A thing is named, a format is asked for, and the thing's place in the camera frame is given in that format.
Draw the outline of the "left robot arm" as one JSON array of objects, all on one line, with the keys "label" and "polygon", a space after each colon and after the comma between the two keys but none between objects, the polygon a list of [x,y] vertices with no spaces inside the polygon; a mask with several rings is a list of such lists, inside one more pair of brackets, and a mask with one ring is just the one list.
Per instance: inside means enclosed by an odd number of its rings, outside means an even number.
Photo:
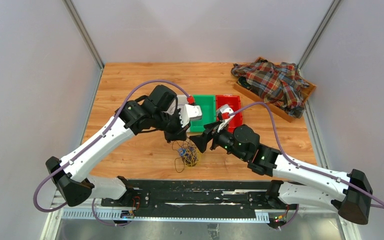
[{"label": "left robot arm", "polygon": [[126,98],[108,122],[90,139],[62,158],[50,157],[46,167],[64,204],[75,207],[88,199],[107,198],[120,206],[129,206],[133,193],[121,177],[90,175],[91,170],[124,142],[138,134],[162,131],[167,142],[185,141],[191,122],[202,117],[193,96],[179,104],[177,94],[165,85],[157,85],[149,95]]}]

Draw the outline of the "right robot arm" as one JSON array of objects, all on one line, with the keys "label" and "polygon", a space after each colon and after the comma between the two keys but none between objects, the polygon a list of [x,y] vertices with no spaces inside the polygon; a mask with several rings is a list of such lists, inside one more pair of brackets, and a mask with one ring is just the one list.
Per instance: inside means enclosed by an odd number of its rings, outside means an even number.
[{"label": "right robot arm", "polygon": [[190,140],[201,153],[223,148],[258,175],[276,177],[266,192],[266,203],[274,209],[281,205],[310,205],[336,211],[343,219],[366,225],[373,189],[366,174],[358,169],[335,171],[312,165],[260,143],[260,136],[243,124],[233,132],[219,129],[219,122],[206,125]]}]

